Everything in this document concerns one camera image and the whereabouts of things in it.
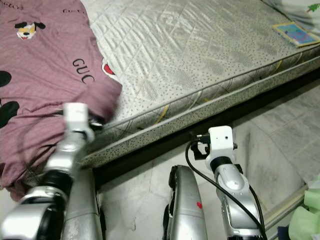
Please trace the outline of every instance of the book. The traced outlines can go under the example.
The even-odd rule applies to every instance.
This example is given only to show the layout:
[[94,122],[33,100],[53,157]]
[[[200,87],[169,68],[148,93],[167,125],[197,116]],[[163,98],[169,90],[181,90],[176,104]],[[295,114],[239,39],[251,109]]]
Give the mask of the book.
[[312,33],[306,32],[295,22],[275,24],[272,26],[272,28],[283,38],[294,44],[297,48],[320,43],[319,37],[313,35]]

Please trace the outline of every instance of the floor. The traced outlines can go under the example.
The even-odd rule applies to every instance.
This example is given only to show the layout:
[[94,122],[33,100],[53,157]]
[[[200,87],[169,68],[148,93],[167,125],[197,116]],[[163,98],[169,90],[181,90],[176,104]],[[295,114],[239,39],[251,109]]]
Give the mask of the floor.
[[[236,162],[266,213],[320,172],[320,79],[232,123]],[[124,174],[102,187],[107,240],[161,240],[169,203],[171,167],[187,165],[186,145]],[[194,162],[207,176],[203,161]],[[208,239],[225,239],[220,201],[208,182],[195,176]],[[14,206],[0,191],[0,221]]]

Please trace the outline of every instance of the black bed frame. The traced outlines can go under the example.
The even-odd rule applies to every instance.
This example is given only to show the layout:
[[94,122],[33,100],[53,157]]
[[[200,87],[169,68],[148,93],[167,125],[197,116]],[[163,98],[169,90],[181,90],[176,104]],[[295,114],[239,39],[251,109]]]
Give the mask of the black bed frame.
[[190,132],[203,134],[212,126],[230,125],[233,121],[313,81],[320,84],[320,68],[95,168],[93,171],[96,185],[99,187],[188,142]]

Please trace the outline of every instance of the mattress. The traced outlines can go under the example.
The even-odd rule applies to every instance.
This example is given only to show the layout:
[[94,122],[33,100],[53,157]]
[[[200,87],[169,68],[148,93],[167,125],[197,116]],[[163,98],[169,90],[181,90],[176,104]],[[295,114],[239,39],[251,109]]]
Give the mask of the mattress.
[[85,167],[99,167],[320,66],[271,26],[259,0],[81,0],[104,60],[123,85]]

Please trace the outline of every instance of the white mattress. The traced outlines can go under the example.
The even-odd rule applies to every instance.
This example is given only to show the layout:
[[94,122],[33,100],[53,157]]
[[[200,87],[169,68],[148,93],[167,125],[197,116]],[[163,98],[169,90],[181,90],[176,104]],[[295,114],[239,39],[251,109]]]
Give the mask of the white mattress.
[[259,0],[81,1],[104,63],[123,85],[85,166],[101,166],[320,66],[319,45],[294,48],[271,28],[289,20]]

